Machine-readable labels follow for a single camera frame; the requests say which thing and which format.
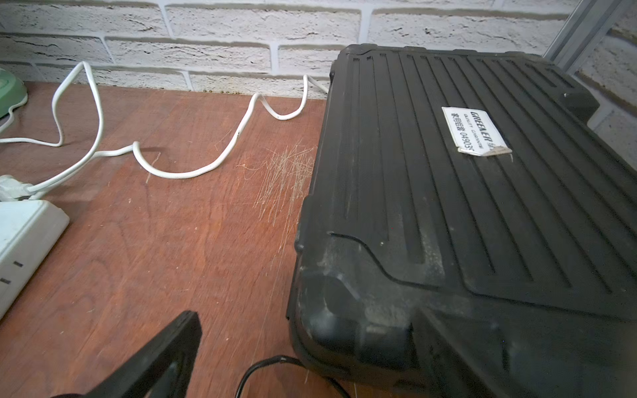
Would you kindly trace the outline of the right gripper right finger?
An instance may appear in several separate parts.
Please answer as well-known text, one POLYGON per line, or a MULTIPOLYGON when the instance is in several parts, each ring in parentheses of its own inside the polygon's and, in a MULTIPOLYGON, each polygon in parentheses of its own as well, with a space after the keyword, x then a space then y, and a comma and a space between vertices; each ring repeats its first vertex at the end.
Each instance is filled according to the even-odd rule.
POLYGON ((415 313, 421 376, 434 397, 634 397, 636 325, 566 315, 510 319, 415 313))

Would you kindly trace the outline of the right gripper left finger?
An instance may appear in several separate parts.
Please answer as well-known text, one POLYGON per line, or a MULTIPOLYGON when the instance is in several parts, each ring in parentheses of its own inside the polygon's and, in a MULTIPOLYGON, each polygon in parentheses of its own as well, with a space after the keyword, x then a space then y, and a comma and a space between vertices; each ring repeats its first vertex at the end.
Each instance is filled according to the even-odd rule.
POLYGON ((184 397, 202 325, 194 311, 180 313, 85 397, 184 397))

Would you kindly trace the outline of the white power strip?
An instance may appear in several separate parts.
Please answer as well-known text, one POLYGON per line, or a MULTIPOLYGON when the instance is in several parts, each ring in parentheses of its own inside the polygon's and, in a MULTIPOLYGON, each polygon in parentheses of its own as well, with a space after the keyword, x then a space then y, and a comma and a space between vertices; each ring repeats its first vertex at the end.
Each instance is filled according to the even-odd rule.
POLYGON ((70 217, 51 202, 1 204, 1 315, 60 239, 70 217))

